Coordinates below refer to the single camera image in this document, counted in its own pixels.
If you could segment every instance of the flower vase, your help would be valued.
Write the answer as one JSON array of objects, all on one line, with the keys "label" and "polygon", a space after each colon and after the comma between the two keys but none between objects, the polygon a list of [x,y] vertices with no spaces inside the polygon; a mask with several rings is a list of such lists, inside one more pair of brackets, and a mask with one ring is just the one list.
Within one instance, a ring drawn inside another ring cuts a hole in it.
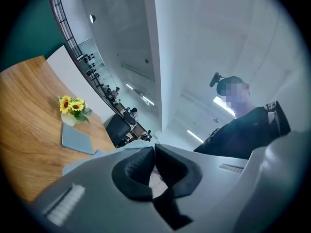
[{"label": "flower vase", "polygon": [[77,119],[74,116],[70,116],[69,114],[61,114],[61,119],[63,123],[73,127],[77,123]]}]

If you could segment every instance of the black jacket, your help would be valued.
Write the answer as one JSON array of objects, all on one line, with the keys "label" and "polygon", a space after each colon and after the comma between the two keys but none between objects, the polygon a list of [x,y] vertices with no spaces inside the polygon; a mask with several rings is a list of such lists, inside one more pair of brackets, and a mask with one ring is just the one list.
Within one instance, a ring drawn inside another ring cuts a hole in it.
[{"label": "black jacket", "polygon": [[274,101],[214,130],[194,152],[249,159],[254,149],[268,146],[290,131],[279,103]]}]

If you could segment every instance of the ceiling light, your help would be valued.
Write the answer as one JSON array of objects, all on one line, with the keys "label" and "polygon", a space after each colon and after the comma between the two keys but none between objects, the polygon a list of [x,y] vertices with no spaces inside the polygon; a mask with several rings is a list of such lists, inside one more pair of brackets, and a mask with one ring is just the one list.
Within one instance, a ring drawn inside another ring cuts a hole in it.
[{"label": "ceiling light", "polygon": [[89,15],[89,19],[91,20],[91,23],[94,23],[96,17],[94,15]]},{"label": "ceiling light", "polygon": [[149,99],[147,99],[145,96],[142,96],[144,99],[146,99],[150,104],[154,105]]},{"label": "ceiling light", "polygon": [[228,105],[223,101],[220,97],[215,97],[214,98],[214,103],[218,104],[222,108],[224,108],[226,111],[228,111],[231,115],[235,117],[235,113],[233,110],[231,110]]},{"label": "ceiling light", "polygon": [[125,83],[127,87],[129,87],[130,89],[134,90],[130,85],[128,85],[127,83]]},{"label": "ceiling light", "polygon": [[194,133],[192,133],[190,130],[187,130],[189,134],[191,134],[195,139],[197,139],[199,142],[204,143],[199,137],[197,137]]}]

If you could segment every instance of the white ceiling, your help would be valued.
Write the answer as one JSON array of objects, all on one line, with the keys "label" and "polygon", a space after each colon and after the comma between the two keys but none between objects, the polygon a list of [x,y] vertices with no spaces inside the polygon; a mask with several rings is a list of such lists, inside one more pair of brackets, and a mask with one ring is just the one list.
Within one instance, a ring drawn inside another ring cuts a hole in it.
[{"label": "white ceiling", "polygon": [[233,119],[213,103],[215,72],[241,77],[262,106],[303,66],[306,50],[275,0],[82,1],[106,66],[155,101],[164,132],[174,124],[204,140]]}]

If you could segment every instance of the black chair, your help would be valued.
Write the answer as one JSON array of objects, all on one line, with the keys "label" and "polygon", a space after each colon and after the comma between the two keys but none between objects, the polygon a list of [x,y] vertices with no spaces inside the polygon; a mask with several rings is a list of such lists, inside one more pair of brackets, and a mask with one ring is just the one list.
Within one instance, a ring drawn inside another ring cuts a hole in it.
[{"label": "black chair", "polygon": [[131,126],[118,114],[115,114],[109,122],[106,131],[116,147],[121,140],[131,131]]}]

